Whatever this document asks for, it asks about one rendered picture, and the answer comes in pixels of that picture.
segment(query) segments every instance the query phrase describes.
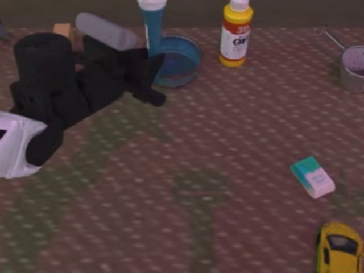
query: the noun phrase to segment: black window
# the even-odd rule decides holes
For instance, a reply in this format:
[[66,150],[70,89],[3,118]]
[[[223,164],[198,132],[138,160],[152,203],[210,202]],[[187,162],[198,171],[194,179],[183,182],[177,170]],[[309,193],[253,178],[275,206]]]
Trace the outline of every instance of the black window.
[[2,139],[2,137],[5,135],[6,130],[0,130],[0,139]]
[[328,236],[330,248],[335,251],[342,251],[351,255],[356,255],[358,251],[358,243],[346,236],[330,235]]
[[324,248],[324,262],[326,264],[330,264],[330,254],[329,250],[326,247]]

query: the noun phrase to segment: blue bowl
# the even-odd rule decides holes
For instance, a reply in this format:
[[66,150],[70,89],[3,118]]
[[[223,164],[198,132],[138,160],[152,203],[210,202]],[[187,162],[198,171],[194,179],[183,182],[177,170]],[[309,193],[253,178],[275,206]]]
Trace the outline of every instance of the blue bowl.
[[177,88],[191,82],[201,63],[200,47],[188,38],[175,35],[163,36],[161,46],[166,58],[154,84]]

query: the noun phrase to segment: blue handle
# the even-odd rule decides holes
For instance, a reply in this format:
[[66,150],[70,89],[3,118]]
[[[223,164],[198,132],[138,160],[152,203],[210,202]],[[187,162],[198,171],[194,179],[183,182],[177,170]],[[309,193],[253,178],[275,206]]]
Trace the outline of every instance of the blue handle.
[[146,24],[147,49],[149,57],[162,53],[162,20],[164,8],[148,11],[142,9],[142,15]]

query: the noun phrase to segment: yellow toy car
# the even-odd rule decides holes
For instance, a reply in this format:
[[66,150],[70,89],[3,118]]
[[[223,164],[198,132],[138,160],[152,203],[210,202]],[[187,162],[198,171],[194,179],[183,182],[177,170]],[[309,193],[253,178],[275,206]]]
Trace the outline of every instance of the yellow toy car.
[[317,237],[317,273],[363,273],[363,243],[350,226],[330,222]]

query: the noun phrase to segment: white cap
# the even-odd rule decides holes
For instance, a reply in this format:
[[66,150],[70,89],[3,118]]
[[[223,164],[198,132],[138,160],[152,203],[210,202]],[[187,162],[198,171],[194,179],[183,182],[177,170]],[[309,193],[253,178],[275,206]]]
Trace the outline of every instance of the white cap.
[[167,0],[138,0],[142,10],[160,10],[165,7]]
[[230,8],[234,11],[246,11],[249,8],[249,0],[230,0]]

